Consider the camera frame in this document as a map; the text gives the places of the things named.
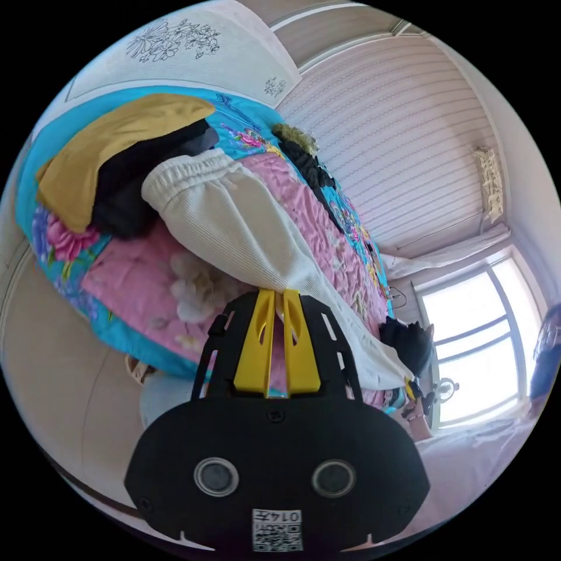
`white sweatpants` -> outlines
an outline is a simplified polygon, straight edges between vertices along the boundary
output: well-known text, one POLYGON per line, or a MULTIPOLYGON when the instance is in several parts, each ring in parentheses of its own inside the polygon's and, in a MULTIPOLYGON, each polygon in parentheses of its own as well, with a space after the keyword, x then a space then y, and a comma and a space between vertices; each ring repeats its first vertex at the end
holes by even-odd
POLYGON ((249 285, 298 290, 328 305, 351 346, 363 388, 392 389, 413 377, 329 282, 263 182, 223 150, 163 162, 144 180, 142 197, 179 243, 217 269, 249 285))

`cable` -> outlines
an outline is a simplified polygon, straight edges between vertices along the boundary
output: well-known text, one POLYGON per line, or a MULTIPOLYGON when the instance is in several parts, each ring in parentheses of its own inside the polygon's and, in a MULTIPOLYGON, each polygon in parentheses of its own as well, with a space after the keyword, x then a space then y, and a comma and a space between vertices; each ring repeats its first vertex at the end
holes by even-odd
POLYGON ((392 288, 393 288, 394 290, 396 290, 396 291, 399 292, 398 295, 392 295, 392 301, 395 300, 396 298, 398 298, 399 296, 403 296, 403 297, 405 298, 405 302, 404 302, 401 306, 394 306, 394 305, 392 304, 392 308, 393 308, 394 310, 398 310, 399 308, 403 308, 404 306, 407 305, 407 296, 406 296, 399 288, 396 288, 395 286, 391 286, 391 287, 390 287, 390 290, 391 290, 392 288))

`sticker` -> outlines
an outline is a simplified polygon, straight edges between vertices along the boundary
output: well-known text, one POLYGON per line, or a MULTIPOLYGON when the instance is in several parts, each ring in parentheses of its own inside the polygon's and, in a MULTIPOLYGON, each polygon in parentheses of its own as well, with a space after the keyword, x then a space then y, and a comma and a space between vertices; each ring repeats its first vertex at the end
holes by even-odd
POLYGON ((302 551, 302 511, 254 508, 253 551, 302 551))

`mustard yellow cloth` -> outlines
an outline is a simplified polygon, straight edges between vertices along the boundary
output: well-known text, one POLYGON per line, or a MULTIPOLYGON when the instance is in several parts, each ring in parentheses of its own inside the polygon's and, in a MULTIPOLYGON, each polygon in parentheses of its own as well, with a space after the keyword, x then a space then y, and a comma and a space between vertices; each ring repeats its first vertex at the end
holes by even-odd
POLYGON ((83 233, 92 220, 100 167, 136 142, 157 138, 214 113, 203 99, 154 93, 125 103, 76 134, 36 174, 37 201, 66 228, 83 233))

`pink quilt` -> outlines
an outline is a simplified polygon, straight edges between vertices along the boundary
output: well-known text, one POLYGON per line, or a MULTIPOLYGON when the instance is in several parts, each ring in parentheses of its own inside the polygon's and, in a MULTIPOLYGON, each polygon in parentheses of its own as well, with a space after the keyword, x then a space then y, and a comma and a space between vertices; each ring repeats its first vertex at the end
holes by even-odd
MULTIPOLYGON (((378 337, 378 325, 387 315, 386 301, 360 257, 332 224, 311 189, 297 178, 292 165, 276 154, 257 154, 240 161, 267 185, 298 226, 323 273, 368 330, 378 337)), ((197 363, 208 329, 223 308, 217 307, 200 324, 185 324, 179 319, 178 302, 170 290, 177 281, 171 259, 182 252, 186 249, 159 222, 143 240, 113 239, 84 276, 82 288, 134 330, 197 363)), ((232 285, 237 285, 233 292, 243 291, 238 281, 230 280, 232 285)), ((286 391, 282 324, 278 319, 273 339, 271 387, 286 391)), ((382 407, 385 393, 363 390, 363 397, 367 403, 382 407)))

